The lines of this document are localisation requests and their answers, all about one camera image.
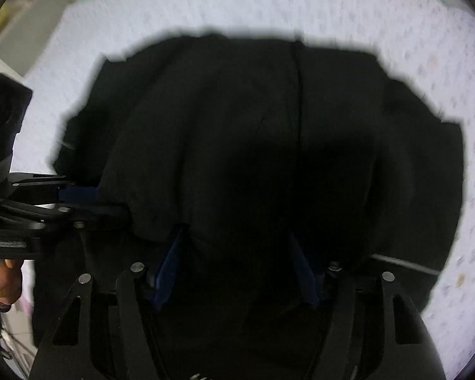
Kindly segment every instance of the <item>black cloth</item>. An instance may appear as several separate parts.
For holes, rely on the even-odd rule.
[[[315,271],[373,253],[441,269],[461,207],[459,126],[372,55],[298,41],[179,37],[107,61],[64,144],[56,171],[127,204],[138,237],[190,226],[158,317],[172,379],[303,377],[328,317],[302,302],[290,232]],[[421,307],[424,283],[405,284]]]

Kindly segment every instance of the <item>spotted white fabric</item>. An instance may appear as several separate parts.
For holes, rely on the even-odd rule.
[[[449,379],[475,351],[475,16],[438,0],[90,0],[68,8],[26,77],[34,89],[13,170],[46,172],[66,114],[84,102],[103,55],[166,31],[304,37],[371,50],[465,136],[465,203],[454,248],[423,313]]]

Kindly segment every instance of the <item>white stripe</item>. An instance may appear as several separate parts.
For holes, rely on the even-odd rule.
[[[400,260],[398,258],[382,256],[381,254],[373,254],[371,256],[371,258],[373,258],[375,260],[378,260],[378,261],[384,261],[385,263],[400,265],[401,267],[404,267],[406,269],[420,271],[421,273],[430,274],[432,276],[439,276],[440,273],[441,273],[438,270],[430,269],[430,268],[424,267],[423,265],[420,265],[420,264],[410,263],[409,261]]]

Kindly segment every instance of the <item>metal screw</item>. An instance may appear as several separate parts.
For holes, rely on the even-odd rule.
[[[130,270],[132,270],[133,273],[138,273],[144,270],[144,264],[141,262],[134,263],[130,266]]]
[[[44,224],[44,223],[32,222],[32,223],[28,224],[28,228],[30,230],[42,230],[45,227],[46,227],[46,224]]]
[[[331,261],[329,263],[329,270],[334,272],[341,271],[340,263],[338,263],[337,261]]]
[[[88,273],[81,274],[80,277],[77,279],[81,284],[86,284],[92,279],[92,276]]]
[[[388,282],[393,282],[396,278],[394,277],[394,274],[392,274],[390,271],[384,271],[382,273],[382,278],[385,280],[385,281],[388,281]]]

